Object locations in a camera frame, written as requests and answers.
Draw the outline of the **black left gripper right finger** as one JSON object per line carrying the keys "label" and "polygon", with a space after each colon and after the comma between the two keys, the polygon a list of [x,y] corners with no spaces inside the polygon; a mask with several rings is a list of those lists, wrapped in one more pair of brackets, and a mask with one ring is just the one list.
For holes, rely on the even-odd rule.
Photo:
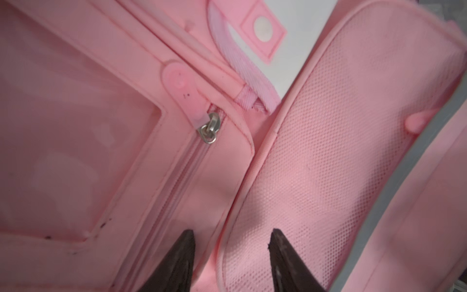
{"label": "black left gripper right finger", "polygon": [[325,292],[280,229],[268,244],[275,292]]}

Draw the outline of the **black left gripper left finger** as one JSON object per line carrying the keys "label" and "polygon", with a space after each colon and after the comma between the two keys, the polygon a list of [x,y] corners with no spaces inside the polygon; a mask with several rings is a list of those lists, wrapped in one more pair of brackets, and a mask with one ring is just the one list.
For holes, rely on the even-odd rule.
{"label": "black left gripper left finger", "polygon": [[186,229],[177,238],[139,292],[189,292],[195,259],[195,235]]}

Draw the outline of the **pink backpack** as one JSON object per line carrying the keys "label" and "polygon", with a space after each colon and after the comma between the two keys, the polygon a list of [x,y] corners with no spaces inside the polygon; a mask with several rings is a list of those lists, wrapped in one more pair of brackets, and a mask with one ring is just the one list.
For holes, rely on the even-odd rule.
{"label": "pink backpack", "polygon": [[326,292],[467,268],[467,37],[417,1],[2,1],[1,290]]}

